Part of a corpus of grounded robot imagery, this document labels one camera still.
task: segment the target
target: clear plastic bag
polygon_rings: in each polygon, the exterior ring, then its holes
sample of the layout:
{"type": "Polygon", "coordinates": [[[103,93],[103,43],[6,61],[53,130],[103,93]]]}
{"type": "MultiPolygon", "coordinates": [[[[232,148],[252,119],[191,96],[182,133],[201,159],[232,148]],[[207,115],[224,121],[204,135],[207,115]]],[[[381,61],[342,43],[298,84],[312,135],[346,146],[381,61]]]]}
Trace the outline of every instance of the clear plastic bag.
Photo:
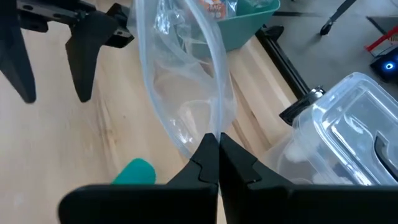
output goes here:
{"type": "Polygon", "coordinates": [[[262,7],[267,7],[273,1],[278,1],[278,0],[245,0],[245,1],[254,8],[262,8],[262,7]]]}
{"type": "Polygon", "coordinates": [[[238,0],[198,0],[210,16],[216,20],[232,18],[236,16],[238,0]]]}
{"type": "Polygon", "coordinates": [[[171,140],[191,157],[206,133],[220,140],[235,118],[220,29],[197,0],[136,0],[134,8],[127,26],[137,32],[150,100],[171,140]]]}

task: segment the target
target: plastic food container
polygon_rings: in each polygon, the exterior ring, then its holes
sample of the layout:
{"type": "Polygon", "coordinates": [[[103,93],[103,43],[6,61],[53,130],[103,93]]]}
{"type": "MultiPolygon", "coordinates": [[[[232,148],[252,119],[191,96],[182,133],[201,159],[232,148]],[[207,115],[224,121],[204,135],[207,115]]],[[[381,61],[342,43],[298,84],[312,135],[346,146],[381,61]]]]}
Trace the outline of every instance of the plastic food container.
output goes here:
{"type": "Polygon", "coordinates": [[[263,163],[296,184],[396,185],[398,102],[353,73],[293,122],[263,163]]]}

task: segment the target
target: wood grain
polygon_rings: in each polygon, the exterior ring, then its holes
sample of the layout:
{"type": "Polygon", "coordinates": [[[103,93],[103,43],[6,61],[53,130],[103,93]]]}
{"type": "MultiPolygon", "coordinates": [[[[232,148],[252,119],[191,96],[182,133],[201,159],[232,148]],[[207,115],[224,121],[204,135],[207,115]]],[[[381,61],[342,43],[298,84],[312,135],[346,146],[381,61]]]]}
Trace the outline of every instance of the wood grain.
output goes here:
{"type": "MultiPolygon", "coordinates": [[[[112,1],[93,1],[107,10],[112,1]]],[[[67,26],[47,34],[23,31],[37,85],[37,101],[25,104],[0,75],[0,222],[57,223],[57,205],[82,185],[111,182],[141,157],[166,183],[186,163],[156,118],[143,83],[138,41],[103,47],[93,98],[80,103],[67,62],[67,26]]],[[[255,155],[289,129],[278,114],[293,93],[257,39],[228,54],[238,99],[227,131],[255,155]]],[[[219,222],[224,223],[220,199],[219,222]]]]}

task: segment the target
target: black bracket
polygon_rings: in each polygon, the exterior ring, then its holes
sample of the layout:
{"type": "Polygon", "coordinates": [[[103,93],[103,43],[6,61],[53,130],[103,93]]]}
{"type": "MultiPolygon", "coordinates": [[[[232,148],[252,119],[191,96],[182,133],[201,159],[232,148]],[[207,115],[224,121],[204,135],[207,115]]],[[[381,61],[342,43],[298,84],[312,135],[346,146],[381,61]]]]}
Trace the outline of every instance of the black bracket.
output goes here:
{"type": "Polygon", "coordinates": [[[216,223],[218,142],[206,134],[188,164],[165,185],[90,185],[60,202],[69,223],[216,223]]]}
{"type": "Polygon", "coordinates": [[[26,103],[36,100],[35,81],[20,28],[47,32],[48,22],[67,24],[66,44],[78,97],[91,98],[100,47],[122,48],[134,37],[126,28],[129,8],[113,4],[107,13],[80,0],[0,1],[0,70],[26,103]]]}
{"type": "Polygon", "coordinates": [[[311,104],[316,102],[319,98],[321,98],[325,93],[326,91],[323,90],[321,86],[313,88],[309,93],[281,112],[279,117],[282,118],[288,125],[293,125],[294,118],[311,104]]]}
{"type": "Polygon", "coordinates": [[[72,36],[65,47],[75,89],[82,102],[91,99],[98,53],[117,28],[115,19],[98,11],[71,28],[72,36]]]}
{"type": "Polygon", "coordinates": [[[276,42],[285,31],[285,27],[284,26],[266,27],[265,25],[263,25],[261,31],[266,35],[266,37],[269,37],[271,38],[271,40],[276,42]]]}
{"type": "Polygon", "coordinates": [[[221,135],[220,189],[227,222],[396,223],[398,188],[295,185],[221,135]]]}
{"type": "Polygon", "coordinates": [[[36,100],[35,80],[19,28],[16,0],[0,4],[0,70],[26,103],[36,100]]]}

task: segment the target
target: blue light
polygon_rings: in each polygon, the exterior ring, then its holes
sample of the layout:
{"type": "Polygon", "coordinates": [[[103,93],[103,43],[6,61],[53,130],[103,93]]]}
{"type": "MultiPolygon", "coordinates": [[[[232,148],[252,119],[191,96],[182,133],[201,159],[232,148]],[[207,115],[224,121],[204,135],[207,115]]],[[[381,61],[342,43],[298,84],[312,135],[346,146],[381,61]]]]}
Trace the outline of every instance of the blue light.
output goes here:
{"type": "Polygon", "coordinates": [[[387,63],[384,67],[385,67],[387,70],[390,70],[390,69],[393,69],[393,68],[394,68],[394,64],[393,64],[393,63],[387,63]]]}

